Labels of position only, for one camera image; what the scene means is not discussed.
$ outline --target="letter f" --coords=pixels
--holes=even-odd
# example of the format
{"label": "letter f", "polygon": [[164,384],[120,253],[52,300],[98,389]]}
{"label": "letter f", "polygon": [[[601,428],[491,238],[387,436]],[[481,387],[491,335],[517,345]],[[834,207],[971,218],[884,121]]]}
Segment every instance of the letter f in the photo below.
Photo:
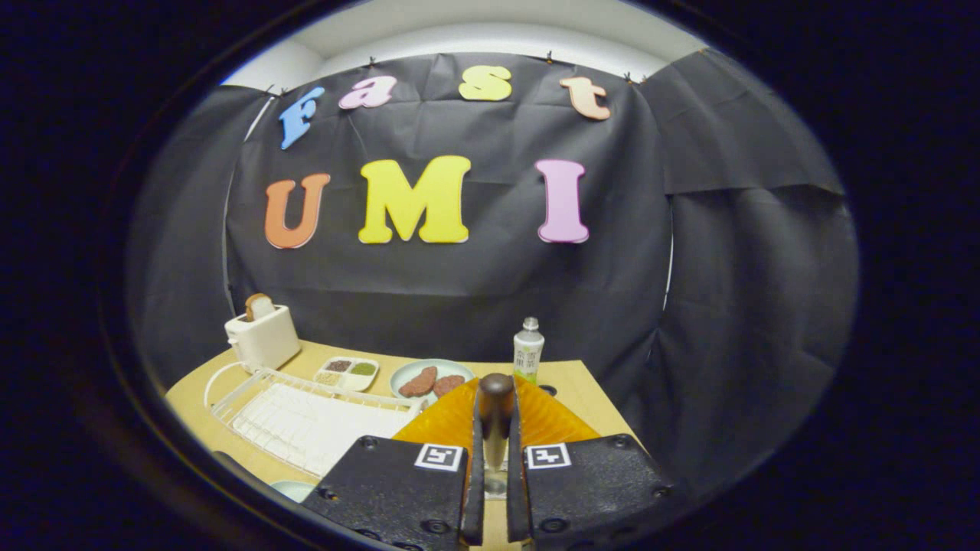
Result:
{"label": "letter f", "polygon": [[323,88],[317,86],[307,95],[301,97],[298,102],[289,106],[282,112],[282,115],[279,115],[279,120],[282,121],[283,150],[300,139],[300,136],[310,129],[310,123],[307,123],[306,119],[312,117],[313,113],[317,111],[317,102],[313,100],[323,95],[323,92]]}

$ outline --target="orange letter u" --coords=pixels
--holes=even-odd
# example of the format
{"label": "orange letter u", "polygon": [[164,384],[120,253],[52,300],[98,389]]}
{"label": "orange letter u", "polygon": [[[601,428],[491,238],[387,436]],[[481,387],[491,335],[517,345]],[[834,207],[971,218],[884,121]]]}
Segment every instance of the orange letter u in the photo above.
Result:
{"label": "orange letter u", "polygon": [[308,175],[303,178],[306,197],[303,199],[303,220],[294,229],[286,227],[286,202],[289,192],[296,187],[291,179],[280,180],[266,189],[269,205],[266,208],[266,239],[277,249],[302,247],[317,231],[319,197],[323,187],[330,182],[330,175]]}

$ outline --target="bottle label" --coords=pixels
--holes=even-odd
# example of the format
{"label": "bottle label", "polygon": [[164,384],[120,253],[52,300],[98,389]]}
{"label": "bottle label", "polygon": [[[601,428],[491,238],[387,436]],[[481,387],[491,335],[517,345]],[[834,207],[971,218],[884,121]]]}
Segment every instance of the bottle label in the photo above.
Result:
{"label": "bottle label", "polygon": [[514,373],[536,384],[540,359],[540,347],[516,346],[514,348]]}

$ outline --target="letter i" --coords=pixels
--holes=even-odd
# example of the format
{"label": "letter i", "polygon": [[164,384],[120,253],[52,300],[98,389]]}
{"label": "letter i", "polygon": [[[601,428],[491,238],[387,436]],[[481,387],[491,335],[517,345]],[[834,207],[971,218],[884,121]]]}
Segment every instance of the letter i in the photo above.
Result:
{"label": "letter i", "polygon": [[542,159],[534,168],[545,176],[547,215],[538,228],[538,237],[549,243],[581,243],[589,238],[582,225],[578,206],[578,179],[585,168],[578,163]]}

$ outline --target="bottle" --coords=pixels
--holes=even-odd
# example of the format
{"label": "bottle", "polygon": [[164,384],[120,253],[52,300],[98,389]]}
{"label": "bottle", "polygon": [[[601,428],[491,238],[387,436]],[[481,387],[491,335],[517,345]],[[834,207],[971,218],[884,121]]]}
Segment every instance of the bottle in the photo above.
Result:
{"label": "bottle", "polygon": [[545,337],[538,332],[537,318],[524,318],[524,330],[514,335],[514,374],[538,383],[538,363]]}

